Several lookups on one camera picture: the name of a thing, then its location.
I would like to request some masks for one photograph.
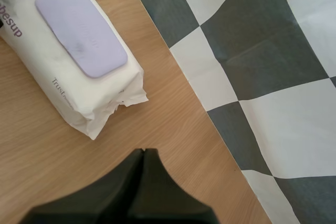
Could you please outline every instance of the black plastic part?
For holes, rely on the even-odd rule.
[[[175,183],[156,149],[145,150],[141,182],[128,216],[131,224],[219,223],[211,207]]]
[[[20,224],[126,223],[142,173],[143,150],[134,150],[98,181],[33,208]]]
[[[212,209],[169,176],[156,149],[134,150],[71,195],[34,207],[20,224],[218,224]]]

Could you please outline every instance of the wet wipes package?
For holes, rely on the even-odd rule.
[[[147,101],[143,70],[95,0],[0,0],[0,36],[72,127],[95,139]]]

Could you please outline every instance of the wooden tabletop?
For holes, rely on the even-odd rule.
[[[119,107],[92,141],[0,39],[0,223],[85,187],[134,148],[159,149],[175,181],[221,223],[270,223],[140,0],[97,1],[143,67],[149,102]]]

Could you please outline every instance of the purple plastic lid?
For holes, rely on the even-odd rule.
[[[35,5],[87,76],[102,77],[127,62],[126,51],[91,0],[35,0]]]

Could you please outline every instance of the wooden table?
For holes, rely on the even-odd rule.
[[[92,183],[134,148],[158,148],[171,176],[222,223],[270,223],[140,0],[97,1],[143,67],[149,102],[120,107],[91,141],[0,40],[0,223]]]

